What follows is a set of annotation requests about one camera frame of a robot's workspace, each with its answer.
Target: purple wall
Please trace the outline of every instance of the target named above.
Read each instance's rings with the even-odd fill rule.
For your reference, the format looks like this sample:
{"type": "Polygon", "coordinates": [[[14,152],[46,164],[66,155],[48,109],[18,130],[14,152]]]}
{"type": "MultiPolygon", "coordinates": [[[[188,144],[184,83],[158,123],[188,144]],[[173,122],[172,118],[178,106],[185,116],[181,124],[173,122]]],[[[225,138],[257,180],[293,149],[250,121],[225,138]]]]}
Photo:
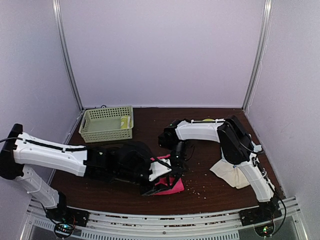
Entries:
{"type": "Polygon", "coordinates": [[[241,107],[263,0],[61,1],[85,107],[241,107]]]}
{"type": "MultiPolygon", "coordinates": [[[[25,132],[61,143],[79,112],[52,1],[0,1],[0,36],[0,139],[21,123],[25,132]]],[[[44,179],[51,172],[36,170],[44,179]]],[[[0,239],[18,239],[29,201],[22,187],[0,178],[0,239]]]]}
{"type": "Polygon", "coordinates": [[[320,1],[274,1],[267,49],[247,116],[310,239],[320,239],[320,1]]]}

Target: basket handle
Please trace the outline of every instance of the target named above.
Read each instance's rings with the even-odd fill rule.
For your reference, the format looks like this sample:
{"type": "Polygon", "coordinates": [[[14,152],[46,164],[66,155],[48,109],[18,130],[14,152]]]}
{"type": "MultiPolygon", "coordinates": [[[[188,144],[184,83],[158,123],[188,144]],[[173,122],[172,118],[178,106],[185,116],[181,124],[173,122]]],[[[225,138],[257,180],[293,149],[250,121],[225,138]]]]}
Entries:
{"type": "Polygon", "coordinates": [[[83,116],[82,121],[81,121],[81,125],[80,125],[81,132],[84,129],[86,122],[87,122],[86,117],[83,116]]]}

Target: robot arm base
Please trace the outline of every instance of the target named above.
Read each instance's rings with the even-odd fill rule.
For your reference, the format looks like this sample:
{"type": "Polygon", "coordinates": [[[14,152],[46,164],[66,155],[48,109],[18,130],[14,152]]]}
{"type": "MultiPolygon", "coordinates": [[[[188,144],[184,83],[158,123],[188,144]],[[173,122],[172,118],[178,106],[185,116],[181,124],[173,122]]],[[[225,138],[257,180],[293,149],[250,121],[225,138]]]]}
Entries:
{"type": "Polygon", "coordinates": [[[86,227],[89,219],[89,212],[75,209],[67,206],[66,196],[59,192],[59,204],[56,208],[46,209],[46,217],[57,223],[74,224],[80,227],[86,227]]]}
{"type": "Polygon", "coordinates": [[[272,197],[270,201],[258,202],[258,207],[244,209],[239,212],[242,226],[256,225],[282,216],[278,198],[272,197]]]}

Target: wooden table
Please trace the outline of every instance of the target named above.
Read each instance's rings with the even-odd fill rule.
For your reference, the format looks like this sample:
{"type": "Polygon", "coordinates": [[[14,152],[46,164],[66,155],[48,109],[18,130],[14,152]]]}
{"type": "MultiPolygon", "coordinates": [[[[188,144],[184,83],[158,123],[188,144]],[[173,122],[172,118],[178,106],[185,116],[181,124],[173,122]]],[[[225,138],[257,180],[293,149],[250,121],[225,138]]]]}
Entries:
{"type": "MultiPolygon", "coordinates": [[[[175,119],[226,118],[236,115],[245,129],[258,139],[241,109],[232,108],[135,108],[133,140],[146,143],[156,156],[170,153],[158,146],[158,135],[175,119]]],[[[84,145],[78,129],[70,144],[84,145]]],[[[77,177],[57,170],[51,186],[67,196],[72,207],[122,214],[172,215],[219,212],[257,205],[250,186],[236,189],[229,186],[209,169],[221,159],[216,142],[197,141],[190,171],[182,177],[185,191],[172,195],[140,196],[139,186],[124,182],[105,183],[77,177]]],[[[265,155],[259,160],[268,172],[271,182],[279,188],[274,171],[265,155]]]]}

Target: enclosure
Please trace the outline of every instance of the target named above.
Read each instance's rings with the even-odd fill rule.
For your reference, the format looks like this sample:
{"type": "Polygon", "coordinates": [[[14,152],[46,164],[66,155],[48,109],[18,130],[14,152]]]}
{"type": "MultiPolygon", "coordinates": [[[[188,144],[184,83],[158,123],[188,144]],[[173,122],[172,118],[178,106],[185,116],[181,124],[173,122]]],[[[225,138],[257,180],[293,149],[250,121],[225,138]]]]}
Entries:
{"type": "MultiPolygon", "coordinates": [[[[78,130],[86,110],[133,106],[132,139],[164,156],[157,137],[173,120],[236,115],[262,144],[260,161],[283,191],[288,217],[274,239],[320,238],[319,2],[4,0],[0,6],[1,139],[20,123],[37,138],[84,145],[78,130]]],[[[122,182],[33,168],[71,207],[92,214],[91,228],[78,229],[74,239],[259,239],[234,218],[257,205],[253,189],[232,188],[213,175],[209,169],[219,160],[218,144],[197,143],[182,178],[185,191],[151,197],[122,182]]],[[[1,239],[56,239],[36,199],[17,182],[1,178],[0,186],[1,239]]]]}

